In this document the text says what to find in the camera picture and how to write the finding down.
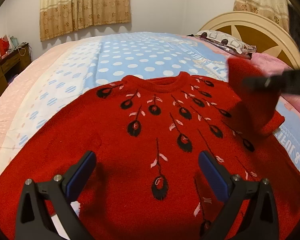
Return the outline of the red knitted embroidered sweater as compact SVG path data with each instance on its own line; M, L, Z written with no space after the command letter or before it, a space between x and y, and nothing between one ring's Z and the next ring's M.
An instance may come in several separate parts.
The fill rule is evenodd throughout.
M15 239L25 181L64 175L87 151L96 167L71 207L93 239L202 239L224 205L199 167L203 151L246 181L268 179L279 239L290 236L300 172L273 134L280 94L243 85L263 76L250 61L231 57L228 68L228 82L127 76L65 106L0 176L0 238Z

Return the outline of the pink pillow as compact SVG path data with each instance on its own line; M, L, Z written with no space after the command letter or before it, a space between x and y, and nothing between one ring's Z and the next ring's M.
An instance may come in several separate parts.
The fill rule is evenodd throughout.
M254 64L265 76L281 74L285 70L292 70L283 61L264 53L254 53L251 58ZM282 97L300 113L300 95L283 94Z

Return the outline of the cream and brown headboard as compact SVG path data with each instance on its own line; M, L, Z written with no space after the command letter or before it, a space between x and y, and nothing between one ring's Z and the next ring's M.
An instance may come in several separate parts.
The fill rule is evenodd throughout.
M227 33L255 45L258 53L271 55L293 69L300 69L300 51L295 41L281 26L264 16L232 11L209 20L201 29Z

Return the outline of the white patterned pillow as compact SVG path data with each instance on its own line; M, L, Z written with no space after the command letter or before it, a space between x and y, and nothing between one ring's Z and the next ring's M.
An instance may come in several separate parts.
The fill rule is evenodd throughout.
M240 55L251 55L256 53L257 47L249 45L227 33L216 30L202 30L195 37L201 38L224 50L233 51Z

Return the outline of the beige patterned right curtain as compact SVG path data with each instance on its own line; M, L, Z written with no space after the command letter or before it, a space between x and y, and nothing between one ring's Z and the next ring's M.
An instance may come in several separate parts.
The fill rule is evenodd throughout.
M259 14L289 32L288 0L235 0L234 11Z

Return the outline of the beige patterned curtain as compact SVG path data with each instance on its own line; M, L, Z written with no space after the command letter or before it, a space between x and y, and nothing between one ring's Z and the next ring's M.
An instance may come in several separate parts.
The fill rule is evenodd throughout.
M130 21L130 0L40 0L41 41L90 26Z
M289 32L288 0L235 0L234 11L259 14Z

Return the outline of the blue polka dot bedsheet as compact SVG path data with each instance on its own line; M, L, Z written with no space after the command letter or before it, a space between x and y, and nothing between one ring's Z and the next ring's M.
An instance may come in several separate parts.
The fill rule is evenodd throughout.
M154 79L186 72L227 81L229 56L197 38L150 32L85 38L48 50L0 97L0 175L52 116L86 91L127 75Z

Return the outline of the dark wooden desk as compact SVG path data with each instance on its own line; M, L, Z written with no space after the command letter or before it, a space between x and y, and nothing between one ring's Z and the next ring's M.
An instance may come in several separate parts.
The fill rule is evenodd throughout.
M21 46L0 60L0 97L13 79L31 62L31 47L28 43L22 43Z

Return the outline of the beige patterned left curtain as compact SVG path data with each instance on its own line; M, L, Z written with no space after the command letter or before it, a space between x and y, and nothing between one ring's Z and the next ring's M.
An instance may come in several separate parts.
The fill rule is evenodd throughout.
M130 21L130 0L40 0L41 41L90 26Z

